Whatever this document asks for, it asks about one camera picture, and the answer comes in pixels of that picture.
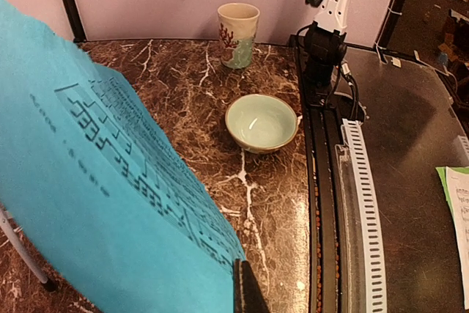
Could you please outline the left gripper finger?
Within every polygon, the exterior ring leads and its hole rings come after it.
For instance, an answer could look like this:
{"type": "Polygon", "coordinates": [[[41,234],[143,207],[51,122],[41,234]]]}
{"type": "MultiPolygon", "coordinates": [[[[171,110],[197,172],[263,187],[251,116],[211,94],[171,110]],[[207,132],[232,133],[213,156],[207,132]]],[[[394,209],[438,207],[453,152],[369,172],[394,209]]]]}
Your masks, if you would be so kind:
{"type": "Polygon", "coordinates": [[[236,259],[233,265],[234,313],[269,313],[258,281],[247,260],[236,259]]]}

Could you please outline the blue sheet music page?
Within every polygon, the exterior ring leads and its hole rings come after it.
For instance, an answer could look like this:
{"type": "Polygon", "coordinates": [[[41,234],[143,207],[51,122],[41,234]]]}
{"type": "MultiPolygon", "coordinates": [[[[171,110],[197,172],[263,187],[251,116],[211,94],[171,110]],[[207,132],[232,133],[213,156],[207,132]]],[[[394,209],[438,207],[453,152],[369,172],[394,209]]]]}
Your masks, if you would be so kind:
{"type": "Polygon", "coordinates": [[[103,312],[233,312],[231,224],[125,77],[1,2],[1,202],[103,312]]]}

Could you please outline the light blue music stand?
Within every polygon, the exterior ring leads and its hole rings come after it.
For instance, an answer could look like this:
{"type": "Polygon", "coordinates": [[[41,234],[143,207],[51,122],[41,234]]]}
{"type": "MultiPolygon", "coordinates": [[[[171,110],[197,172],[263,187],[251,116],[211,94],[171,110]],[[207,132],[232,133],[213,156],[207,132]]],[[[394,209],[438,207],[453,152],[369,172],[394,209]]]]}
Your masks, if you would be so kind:
{"type": "Polygon", "coordinates": [[[50,277],[48,277],[42,268],[33,260],[29,255],[19,237],[16,235],[14,229],[10,224],[12,216],[1,206],[1,230],[6,235],[8,241],[12,244],[12,247],[19,254],[21,259],[25,262],[29,270],[36,276],[38,281],[41,283],[43,288],[48,292],[56,291],[56,283],[50,277]]]}

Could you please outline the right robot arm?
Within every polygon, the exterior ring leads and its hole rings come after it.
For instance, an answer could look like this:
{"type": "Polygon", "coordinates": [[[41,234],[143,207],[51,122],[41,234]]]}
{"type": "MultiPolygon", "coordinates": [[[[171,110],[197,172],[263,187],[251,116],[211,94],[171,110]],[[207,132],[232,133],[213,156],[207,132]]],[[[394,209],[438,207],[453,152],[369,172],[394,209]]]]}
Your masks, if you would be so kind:
{"type": "Polygon", "coordinates": [[[337,71],[337,78],[350,74],[344,57],[351,0],[305,0],[305,3],[316,8],[317,14],[303,38],[306,53],[303,94],[309,106],[326,105],[335,91],[331,83],[333,71],[337,71]]]}

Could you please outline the pale green ceramic bowl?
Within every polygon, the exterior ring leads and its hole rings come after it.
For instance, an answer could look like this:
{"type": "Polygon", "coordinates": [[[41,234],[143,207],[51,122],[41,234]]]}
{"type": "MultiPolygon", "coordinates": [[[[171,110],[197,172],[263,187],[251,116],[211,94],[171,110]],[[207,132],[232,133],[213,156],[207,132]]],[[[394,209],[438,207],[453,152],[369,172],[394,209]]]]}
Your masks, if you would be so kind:
{"type": "Polygon", "coordinates": [[[235,143],[253,154],[269,154],[288,145],[298,131],[298,117],[284,100],[250,94],[230,104],[224,116],[235,143]]]}

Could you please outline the green white paper sheets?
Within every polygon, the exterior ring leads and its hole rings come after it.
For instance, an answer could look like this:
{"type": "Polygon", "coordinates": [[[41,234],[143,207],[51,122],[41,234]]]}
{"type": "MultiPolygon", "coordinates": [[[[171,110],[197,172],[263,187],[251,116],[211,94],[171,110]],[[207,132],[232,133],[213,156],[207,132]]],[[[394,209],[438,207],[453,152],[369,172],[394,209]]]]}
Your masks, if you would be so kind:
{"type": "Polygon", "coordinates": [[[451,211],[462,273],[464,306],[468,310],[468,167],[436,167],[451,211]]]}

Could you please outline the beige green ceramic mug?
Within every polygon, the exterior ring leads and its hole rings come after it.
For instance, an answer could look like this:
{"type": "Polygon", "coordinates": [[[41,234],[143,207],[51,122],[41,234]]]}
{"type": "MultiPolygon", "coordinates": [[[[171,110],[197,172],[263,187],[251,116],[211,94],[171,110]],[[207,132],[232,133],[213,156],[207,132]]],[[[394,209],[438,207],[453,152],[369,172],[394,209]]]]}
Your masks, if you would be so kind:
{"type": "Polygon", "coordinates": [[[228,3],[218,10],[218,39],[221,62],[232,69],[251,64],[260,11],[246,3],[228,3]]]}

